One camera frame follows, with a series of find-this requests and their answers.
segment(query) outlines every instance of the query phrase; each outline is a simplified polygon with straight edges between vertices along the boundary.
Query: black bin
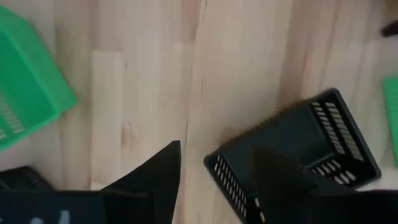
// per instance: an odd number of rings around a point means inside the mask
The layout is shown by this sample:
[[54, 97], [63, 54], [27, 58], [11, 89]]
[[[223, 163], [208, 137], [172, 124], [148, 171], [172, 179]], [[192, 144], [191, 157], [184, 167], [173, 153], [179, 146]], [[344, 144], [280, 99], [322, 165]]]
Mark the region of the black bin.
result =
[[249, 175], [248, 162], [254, 148], [282, 152], [305, 169], [351, 189], [381, 176], [334, 88], [277, 114], [205, 157], [209, 173], [229, 204], [241, 221], [249, 224], [266, 221]]

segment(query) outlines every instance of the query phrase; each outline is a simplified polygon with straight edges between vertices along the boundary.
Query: wooden floor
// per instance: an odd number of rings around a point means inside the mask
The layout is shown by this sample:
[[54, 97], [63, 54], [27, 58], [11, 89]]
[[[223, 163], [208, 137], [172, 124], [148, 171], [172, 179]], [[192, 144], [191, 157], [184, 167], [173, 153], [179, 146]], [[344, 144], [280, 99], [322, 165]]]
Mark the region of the wooden floor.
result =
[[0, 154], [60, 189], [97, 189], [171, 140], [183, 144], [175, 223], [239, 223], [202, 160], [295, 101], [346, 100], [398, 188], [382, 79], [398, 71], [383, 0], [0, 0], [31, 21], [80, 104]]

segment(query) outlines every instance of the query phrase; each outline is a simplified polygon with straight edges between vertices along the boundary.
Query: black object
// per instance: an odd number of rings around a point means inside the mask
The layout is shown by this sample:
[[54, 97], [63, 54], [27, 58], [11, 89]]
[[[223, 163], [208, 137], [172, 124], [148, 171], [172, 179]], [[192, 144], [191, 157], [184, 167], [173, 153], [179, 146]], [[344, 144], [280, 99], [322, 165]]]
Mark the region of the black object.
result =
[[53, 187], [30, 167], [0, 172], [0, 190], [53, 190]]
[[1, 190], [0, 223], [172, 222], [180, 182], [179, 141], [101, 191]]
[[355, 192], [277, 151], [256, 149], [253, 154], [254, 213], [260, 215], [247, 223], [398, 223], [398, 191]]
[[398, 34], [398, 20], [392, 21], [390, 24], [381, 29], [383, 37], [391, 37]]
[[258, 192], [249, 171], [254, 148], [276, 150], [313, 172], [315, 178], [324, 176], [351, 189], [381, 176], [336, 89], [302, 101], [205, 157], [205, 165], [218, 187], [247, 223], [261, 221]]

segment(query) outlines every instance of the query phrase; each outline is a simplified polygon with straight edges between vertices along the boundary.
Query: basket ventilation slot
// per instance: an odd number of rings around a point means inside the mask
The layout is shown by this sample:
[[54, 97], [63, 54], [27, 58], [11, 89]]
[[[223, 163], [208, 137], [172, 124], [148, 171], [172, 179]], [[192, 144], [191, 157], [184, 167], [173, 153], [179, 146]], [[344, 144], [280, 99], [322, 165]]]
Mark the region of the basket ventilation slot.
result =
[[[19, 121], [15, 112], [2, 95], [0, 95], [0, 114], [13, 134], [19, 134], [25, 131], [25, 127], [22, 125], [21, 121]], [[5, 131], [0, 130], [0, 139], [4, 139], [6, 137], [7, 135]]]
[[316, 167], [312, 168], [312, 172], [320, 174], [339, 184], [348, 185], [356, 180], [356, 176], [348, 170], [344, 170], [341, 165], [334, 159], [326, 161]]
[[335, 121], [341, 135], [343, 136], [344, 142], [348, 146], [349, 151], [352, 153], [354, 159], [364, 161], [358, 146], [356, 145], [351, 133], [349, 132], [343, 118], [340, 115], [336, 105], [334, 103], [326, 103], [329, 112], [331, 113], [333, 120]]
[[261, 210], [260, 202], [259, 202], [258, 198], [254, 199], [254, 203], [256, 204], [257, 209], [260, 211], [259, 214], [260, 214], [261, 221], [263, 223], [265, 223], [266, 222], [266, 216], [264, 215], [264, 213]]
[[340, 141], [338, 140], [338, 138], [336, 136], [335, 130], [331, 126], [330, 121], [329, 121], [328, 117], [326, 116], [324, 110], [320, 106], [320, 104], [318, 102], [313, 102], [312, 105], [313, 105], [314, 110], [317, 112], [317, 115], [318, 115], [319, 119], [321, 120], [323, 127], [325, 128], [326, 132], [328, 133], [330, 141], [333, 143], [337, 153], [346, 154], [343, 146], [341, 145]]
[[246, 218], [246, 195], [221, 155], [217, 155], [214, 173], [225, 191], [227, 191], [235, 208]]

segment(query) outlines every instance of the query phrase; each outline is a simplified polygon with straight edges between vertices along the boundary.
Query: plastic basket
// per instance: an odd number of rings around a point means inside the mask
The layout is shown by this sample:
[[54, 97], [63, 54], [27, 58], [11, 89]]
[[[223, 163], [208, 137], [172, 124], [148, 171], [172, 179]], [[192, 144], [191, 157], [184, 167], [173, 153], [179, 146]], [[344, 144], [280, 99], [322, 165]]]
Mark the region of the plastic basket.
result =
[[352, 189], [381, 176], [339, 91], [327, 90], [205, 157], [208, 171], [244, 223], [265, 223], [249, 175], [254, 148], [282, 152], [304, 168]]
[[395, 155], [395, 165], [398, 167], [398, 76], [394, 74], [384, 80], [384, 96], [386, 99], [387, 117], [390, 127], [392, 150]]
[[0, 150], [76, 104], [30, 24], [0, 6]]
[[33, 168], [24, 166], [0, 172], [0, 190], [53, 190]]

